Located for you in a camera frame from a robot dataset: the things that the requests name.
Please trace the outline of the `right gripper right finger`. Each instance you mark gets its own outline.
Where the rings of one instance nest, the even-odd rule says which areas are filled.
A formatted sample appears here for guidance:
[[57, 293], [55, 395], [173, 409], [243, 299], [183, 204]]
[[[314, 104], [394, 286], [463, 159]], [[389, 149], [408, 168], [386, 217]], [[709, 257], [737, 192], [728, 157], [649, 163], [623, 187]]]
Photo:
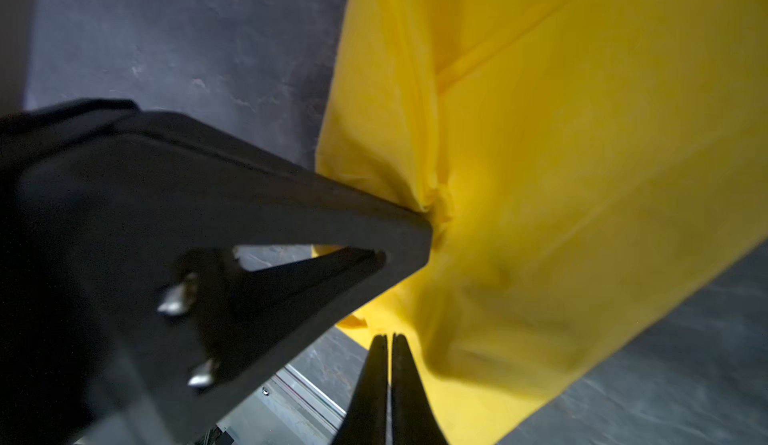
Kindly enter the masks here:
[[433, 414], [409, 343], [403, 334], [393, 336], [391, 405], [394, 445], [448, 444]]

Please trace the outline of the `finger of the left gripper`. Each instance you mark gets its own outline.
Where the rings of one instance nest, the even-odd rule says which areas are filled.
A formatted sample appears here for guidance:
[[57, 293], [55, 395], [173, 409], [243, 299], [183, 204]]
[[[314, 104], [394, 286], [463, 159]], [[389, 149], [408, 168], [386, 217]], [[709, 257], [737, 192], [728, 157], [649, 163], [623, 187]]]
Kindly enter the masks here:
[[428, 261], [430, 223], [189, 116], [1, 120], [1, 440], [185, 444]]

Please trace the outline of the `yellow paper napkin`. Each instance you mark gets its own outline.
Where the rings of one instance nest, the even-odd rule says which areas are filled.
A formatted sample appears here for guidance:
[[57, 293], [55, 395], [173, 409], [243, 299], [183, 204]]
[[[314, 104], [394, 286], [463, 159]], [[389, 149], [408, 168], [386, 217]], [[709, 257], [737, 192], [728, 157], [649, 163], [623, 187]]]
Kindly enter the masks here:
[[767, 235], [767, 0], [348, 0], [319, 173], [432, 224], [341, 322], [501, 439]]

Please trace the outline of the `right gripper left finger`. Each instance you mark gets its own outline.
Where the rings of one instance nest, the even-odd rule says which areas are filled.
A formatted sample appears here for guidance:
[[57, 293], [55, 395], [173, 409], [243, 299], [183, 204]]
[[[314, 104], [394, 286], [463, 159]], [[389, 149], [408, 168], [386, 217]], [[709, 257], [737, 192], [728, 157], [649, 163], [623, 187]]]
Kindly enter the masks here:
[[388, 410], [388, 342], [385, 335], [373, 338], [349, 409], [333, 445], [384, 445]]

